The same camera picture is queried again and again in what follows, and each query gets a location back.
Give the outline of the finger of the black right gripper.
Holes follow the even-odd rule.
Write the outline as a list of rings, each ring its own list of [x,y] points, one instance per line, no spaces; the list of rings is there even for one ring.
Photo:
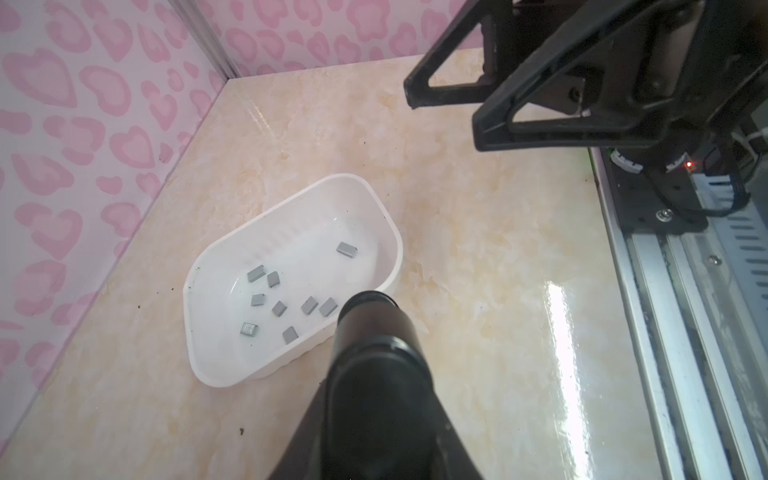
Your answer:
[[[480,35],[480,46],[475,49],[479,63],[471,73],[450,73],[472,33]],[[520,64],[516,34],[513,2],[465,2],[405,78],[407,104],[417,109],[484,102]]]

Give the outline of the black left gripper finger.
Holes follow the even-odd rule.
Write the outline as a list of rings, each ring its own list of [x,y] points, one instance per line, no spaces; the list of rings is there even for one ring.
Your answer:
[[[326,378],[273,479],[477,479],[435,392],[412,321],[379,291],[337,319]]]

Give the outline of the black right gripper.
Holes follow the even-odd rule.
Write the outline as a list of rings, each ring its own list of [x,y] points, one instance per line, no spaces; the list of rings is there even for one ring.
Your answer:
[[[611,147],[643,173],[693,150],[767,59],[764,1],[587,1],[472,116],[480,151]]]

